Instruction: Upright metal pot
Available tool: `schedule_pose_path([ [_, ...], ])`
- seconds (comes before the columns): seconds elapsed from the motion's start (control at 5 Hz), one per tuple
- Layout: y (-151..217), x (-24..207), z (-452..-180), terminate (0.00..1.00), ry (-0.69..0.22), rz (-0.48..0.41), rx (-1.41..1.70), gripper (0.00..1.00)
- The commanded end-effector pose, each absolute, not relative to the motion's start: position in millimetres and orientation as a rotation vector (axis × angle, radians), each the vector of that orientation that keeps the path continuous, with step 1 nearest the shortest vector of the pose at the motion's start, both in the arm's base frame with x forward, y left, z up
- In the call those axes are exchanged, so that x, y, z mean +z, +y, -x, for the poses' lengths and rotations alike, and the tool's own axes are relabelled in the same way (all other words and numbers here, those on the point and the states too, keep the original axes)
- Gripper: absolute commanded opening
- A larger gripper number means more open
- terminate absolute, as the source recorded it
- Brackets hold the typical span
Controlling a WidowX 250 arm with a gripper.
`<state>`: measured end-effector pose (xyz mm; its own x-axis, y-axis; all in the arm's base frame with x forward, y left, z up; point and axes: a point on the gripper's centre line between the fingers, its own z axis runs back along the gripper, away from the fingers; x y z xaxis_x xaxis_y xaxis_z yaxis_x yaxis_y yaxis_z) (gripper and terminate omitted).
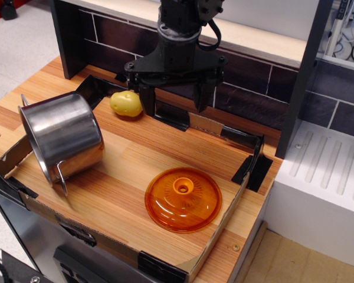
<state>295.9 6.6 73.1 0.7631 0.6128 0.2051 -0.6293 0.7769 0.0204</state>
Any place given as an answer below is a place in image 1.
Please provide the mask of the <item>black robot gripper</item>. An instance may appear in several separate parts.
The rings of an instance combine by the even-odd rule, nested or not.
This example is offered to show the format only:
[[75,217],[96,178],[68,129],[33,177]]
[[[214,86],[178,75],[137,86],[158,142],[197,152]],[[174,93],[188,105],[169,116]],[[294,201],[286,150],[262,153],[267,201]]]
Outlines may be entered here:
[[159,24],[158,44],[149,55],[125,64],[127,85],[139,92],[144,112],[155,115],[155,88],[194,85],[193,100],[200,113],[207,109],[216,86],[223,80],[228,58],[198,47],[201,29],[181,33]]

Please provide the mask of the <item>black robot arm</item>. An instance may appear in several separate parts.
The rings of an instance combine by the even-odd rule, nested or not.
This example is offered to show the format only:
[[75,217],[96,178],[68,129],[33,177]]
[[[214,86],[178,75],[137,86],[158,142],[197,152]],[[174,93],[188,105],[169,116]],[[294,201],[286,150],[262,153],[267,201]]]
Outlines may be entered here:
[[160,87],[193,85],[195,108],[207,108],[228,63],[214,53],[221,43],[214,17],[222,12],[222,1],[161,2],[155,50],[124,66],[128,88],[139,94],[148,116],[155,114],[155,90]]

